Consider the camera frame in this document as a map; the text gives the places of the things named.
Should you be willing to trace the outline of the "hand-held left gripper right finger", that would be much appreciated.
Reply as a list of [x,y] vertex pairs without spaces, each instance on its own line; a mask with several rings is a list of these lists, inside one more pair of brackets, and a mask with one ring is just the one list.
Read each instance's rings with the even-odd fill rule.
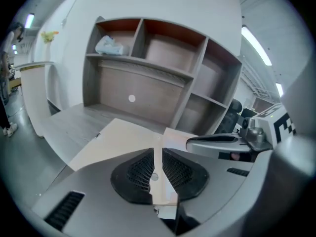
[[162,169],[178,195],[174,223],[181,235],[214,216],[249,175],[251,162],[211,158],[176,149],[162,149]]

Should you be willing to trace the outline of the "pink tray board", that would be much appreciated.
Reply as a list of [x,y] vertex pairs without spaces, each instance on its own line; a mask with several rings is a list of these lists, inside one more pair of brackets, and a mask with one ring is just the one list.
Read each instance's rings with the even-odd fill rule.
[[163,134],[121,119],[112,120],[69,163],[77,171],[84,166],[142,149],[154,149],[154,171],[150,175],[150,193],[154,210],[161,219],[175,219],[177,194],[162,169],[162,149],[186,150],[193,134],[166,128]]

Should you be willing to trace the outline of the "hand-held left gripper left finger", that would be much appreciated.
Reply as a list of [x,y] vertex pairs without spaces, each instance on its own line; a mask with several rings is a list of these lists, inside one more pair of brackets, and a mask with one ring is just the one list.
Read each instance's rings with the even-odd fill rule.
[[152,148],[87,165],[43,194],[33,212],[69,237],[175,237],[150,194]]

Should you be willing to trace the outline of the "white fluted reception counter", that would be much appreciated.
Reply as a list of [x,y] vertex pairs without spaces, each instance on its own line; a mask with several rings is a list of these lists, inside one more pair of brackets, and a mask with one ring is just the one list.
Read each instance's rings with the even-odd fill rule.
[[38,137],[43,137],[42,123],[51,117],[46,95],[45,68],[53,62],[33,62],[18,65],[15,70],[21,74],[24,105]]

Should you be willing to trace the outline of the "plastic tissue pack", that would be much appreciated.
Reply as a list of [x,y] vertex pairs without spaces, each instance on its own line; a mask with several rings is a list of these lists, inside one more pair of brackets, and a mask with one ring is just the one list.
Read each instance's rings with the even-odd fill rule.
[[130,47],[116,42],[112,37],[105,35],[96,44],[95,51],[98,54],[124,56],[129,54]]

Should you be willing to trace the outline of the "yellow flower bouquet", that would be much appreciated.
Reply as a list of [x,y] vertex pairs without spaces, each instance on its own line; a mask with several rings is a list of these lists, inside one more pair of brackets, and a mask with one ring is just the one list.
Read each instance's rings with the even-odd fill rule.
[[58,31],[49,31],[49,32],[41,32],[40,36],[43,40],[43,43],[47,44],[54,41],[55,36],[58,34],[59,34]]

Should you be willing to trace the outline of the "grey wooden desk with shelves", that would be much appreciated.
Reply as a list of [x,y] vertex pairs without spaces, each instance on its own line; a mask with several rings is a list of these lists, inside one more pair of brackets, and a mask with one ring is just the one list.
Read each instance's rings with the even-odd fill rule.
[[[98,54],[95,46],[105,35],[128,45],[129,54]],[[213,134],[241,71],[239,57],[191,28],[150,18],[99,17],[83,57],[82,103],[45,121],[44,138],[69,164],[113,119],[157,133],[172,128]]]

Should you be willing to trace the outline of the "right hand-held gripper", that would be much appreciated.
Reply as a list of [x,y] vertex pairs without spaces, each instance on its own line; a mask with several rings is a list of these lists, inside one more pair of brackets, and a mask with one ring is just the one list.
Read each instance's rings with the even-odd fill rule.
[[251,118],[244,118],[235,134],[192,137],[186,150],[196,155],[218,155],[219,159],[254,162],[267,146],[296,135],[296,127],[283,104],[274,104]]

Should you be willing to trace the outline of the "black office chair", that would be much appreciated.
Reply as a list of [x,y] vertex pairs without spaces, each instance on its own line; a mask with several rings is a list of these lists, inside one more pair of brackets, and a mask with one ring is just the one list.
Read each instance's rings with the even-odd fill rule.
[[242,111],[242,104],[240,101],[233,99],[215,134],[232,133],[237,121],[239,113]]

